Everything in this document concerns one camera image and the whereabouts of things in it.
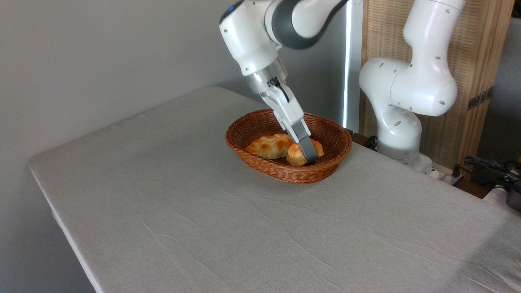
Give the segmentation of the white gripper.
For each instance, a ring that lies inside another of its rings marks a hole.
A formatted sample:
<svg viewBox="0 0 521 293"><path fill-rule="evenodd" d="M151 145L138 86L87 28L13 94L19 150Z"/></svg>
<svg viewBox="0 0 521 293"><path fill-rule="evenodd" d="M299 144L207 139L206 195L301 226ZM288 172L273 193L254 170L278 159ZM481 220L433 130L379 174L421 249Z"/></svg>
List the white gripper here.
<svg viewBox="0 0 521 293"><path fill-rule="evenodd" d="M298 144L307 163L314 163L318 154L311 142L311 132L302 118L302 108L292 90L285 82L266 81L260 95L274 111L281 127Z"/></svg>

